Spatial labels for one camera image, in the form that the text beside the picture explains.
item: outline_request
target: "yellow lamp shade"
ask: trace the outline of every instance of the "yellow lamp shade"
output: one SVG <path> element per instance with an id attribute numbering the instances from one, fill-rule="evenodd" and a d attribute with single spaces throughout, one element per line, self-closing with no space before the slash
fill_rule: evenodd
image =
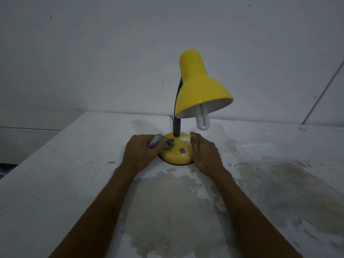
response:
<path id="1" fill-rule="evenodd" d="M 196 117 L 196 108 L 200 104 L 205 104 L 210 113 L 233 102 L 233 96 L 225 86 L 208 76 L 202 57 L 197 50 L 183 52 L 179 59 L 179 67 L 183 86 L 175 104 L 177 118 Z"/>

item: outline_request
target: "light bulb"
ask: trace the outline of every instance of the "light bulb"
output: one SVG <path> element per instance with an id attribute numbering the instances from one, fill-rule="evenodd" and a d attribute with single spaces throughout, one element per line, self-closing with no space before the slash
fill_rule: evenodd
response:
<path id="1" fill-rule="evenodd" d="M 210 122 L 206 103 L 196 106 L 196 123 L 199 130 L 209 129 Z"/>

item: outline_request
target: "tabletop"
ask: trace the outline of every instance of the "tabletop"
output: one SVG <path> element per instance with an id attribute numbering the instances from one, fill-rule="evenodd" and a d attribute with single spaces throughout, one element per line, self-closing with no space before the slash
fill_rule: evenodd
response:
<path id="1" fill-rule="evenodd" d="M 0 180 L 0 257 L 47 257 L 120 164 L 133 134 L 172 131 L 170 117 L 86 112 Z M 194 119 L 181 131 L 197 132 Z M 344 128 L 211 120 L 199 132 L 304 257 L 344 256 Z M 238 141 L 268 141 L 288 162 L 254 168 Z M 107 257 L 240 257 L 228 212 L 194 164 L 159 158 L 132 182 Z"/>

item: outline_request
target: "yellow lamp base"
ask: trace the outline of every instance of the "yellow lamp base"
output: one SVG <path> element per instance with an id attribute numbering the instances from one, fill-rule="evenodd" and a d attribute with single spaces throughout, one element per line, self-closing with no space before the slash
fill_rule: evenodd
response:
<path id="1" fill-rule="evenodd" d="M 159 154 L 162 160 L 172 165 L 188 165 L 193 163 L 189 134 L 180 132 L 180 136 L 175 137 L 171 132 L 166 134 L 165 137 L 173 140 L 173 147 L 164 149 Z"/>

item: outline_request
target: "yellow desk lamp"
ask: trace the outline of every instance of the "yellow desk lamp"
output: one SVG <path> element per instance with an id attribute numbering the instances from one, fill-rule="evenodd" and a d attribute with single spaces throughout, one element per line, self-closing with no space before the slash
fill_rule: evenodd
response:
<path id="1" fill-rule="evenodd" d="M 208 113 L 222 109 L 233 102 L 233 96 L 217 80 L 208 76 L 207 69 L 197 50 L 187 50 L 179 58 L 181 78 L 174 104 L 173 132 L 165 137 L 172 139 L 171 149 L 159 156 L 172 165 L 188 165 L 192 160 L 190 135 L 180 132 L 181 119 L 196 118 L 197 127 L 210 127 Z"/>

